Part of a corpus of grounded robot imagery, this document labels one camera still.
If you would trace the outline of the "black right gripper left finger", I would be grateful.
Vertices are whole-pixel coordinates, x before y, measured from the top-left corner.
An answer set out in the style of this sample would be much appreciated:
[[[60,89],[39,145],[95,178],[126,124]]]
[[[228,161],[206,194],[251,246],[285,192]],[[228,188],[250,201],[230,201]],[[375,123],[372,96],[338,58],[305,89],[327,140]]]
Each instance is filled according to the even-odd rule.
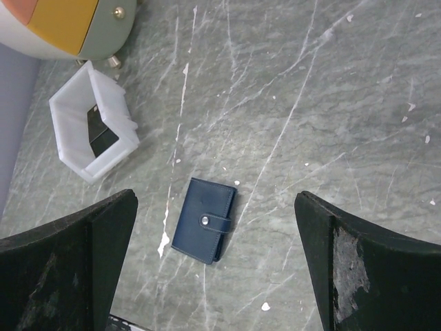
[[[1,239],[2,330],[104,330],[139,201],[122,190]]]

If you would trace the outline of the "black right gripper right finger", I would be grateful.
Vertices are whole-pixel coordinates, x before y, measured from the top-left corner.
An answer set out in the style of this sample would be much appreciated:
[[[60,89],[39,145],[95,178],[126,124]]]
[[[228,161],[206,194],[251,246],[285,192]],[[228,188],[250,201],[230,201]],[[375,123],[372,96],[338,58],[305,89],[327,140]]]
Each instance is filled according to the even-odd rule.
[[[439,330],[440,246],[302,191],[294,203],[324,330]]]

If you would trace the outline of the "white plastic card tray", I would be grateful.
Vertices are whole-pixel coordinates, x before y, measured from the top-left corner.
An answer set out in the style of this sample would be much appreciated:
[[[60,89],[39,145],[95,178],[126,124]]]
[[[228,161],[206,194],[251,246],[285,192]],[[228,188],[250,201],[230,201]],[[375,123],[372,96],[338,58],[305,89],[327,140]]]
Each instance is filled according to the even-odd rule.
[[[139,146],[125,90],[90,61],[49,100],[59,159],[92,184]]]

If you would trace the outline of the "blue leather card holder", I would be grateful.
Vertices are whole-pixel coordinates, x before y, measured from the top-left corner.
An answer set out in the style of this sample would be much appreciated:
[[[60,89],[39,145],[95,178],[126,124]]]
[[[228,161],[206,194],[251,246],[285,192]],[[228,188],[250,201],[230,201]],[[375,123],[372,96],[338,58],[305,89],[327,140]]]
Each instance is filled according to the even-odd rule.
[[[176,225],[172,248],[206,265],[217,262],[232,229],[237,189],[192,178]]]

